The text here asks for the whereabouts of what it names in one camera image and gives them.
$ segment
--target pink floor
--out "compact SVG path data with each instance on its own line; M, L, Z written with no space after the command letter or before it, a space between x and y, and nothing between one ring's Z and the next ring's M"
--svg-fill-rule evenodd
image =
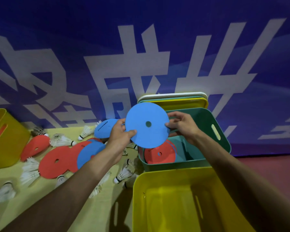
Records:
M240 158L290 200L290 156Z

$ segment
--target person's right arm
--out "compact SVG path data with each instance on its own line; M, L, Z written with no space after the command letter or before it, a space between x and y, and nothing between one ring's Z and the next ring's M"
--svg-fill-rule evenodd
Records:
M166 126L178 129L195 145L217 173L228 193L256 231L290 231L290 202L267 180L231 156L202 132L189 114L171 112Z

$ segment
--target blue disc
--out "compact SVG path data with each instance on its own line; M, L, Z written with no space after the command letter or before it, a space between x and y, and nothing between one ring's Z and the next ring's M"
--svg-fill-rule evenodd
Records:
M108 119L103 122L101 122L96 128L95 128L95 137L97 138L109 138L113 126L116 124L118 120L117 119Z
M95 156L105 148L101 142L94 140L92 143L85 146L77 157L77 168L80 169L92 156Z
M127 114L126 131L136 129L131 140L143 148L155 148L163 144L169 136L170 129L167 113L157 104L144 102L133 106Z

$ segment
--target person's left hand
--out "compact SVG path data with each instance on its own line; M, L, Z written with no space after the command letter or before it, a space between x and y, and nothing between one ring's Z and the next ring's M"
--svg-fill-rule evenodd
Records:
M124 125L126 119L120 119L113 126L111 135L105 149L114 153L114 164L118 163L122 157L122 152L130 143L130 139L136 135L136 130L125 132L126 126Z

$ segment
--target person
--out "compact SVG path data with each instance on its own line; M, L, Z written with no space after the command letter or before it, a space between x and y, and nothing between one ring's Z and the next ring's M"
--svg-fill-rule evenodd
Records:
M290 202L268 181L226 152L202 132L189 114L168 114L166 126L176 129L202 152L242 214L256 231L290 231ZM108 145L61 186L25 210L2 231L67 231L90 193L122 157L136 130L125 132L125 119L111 131Z

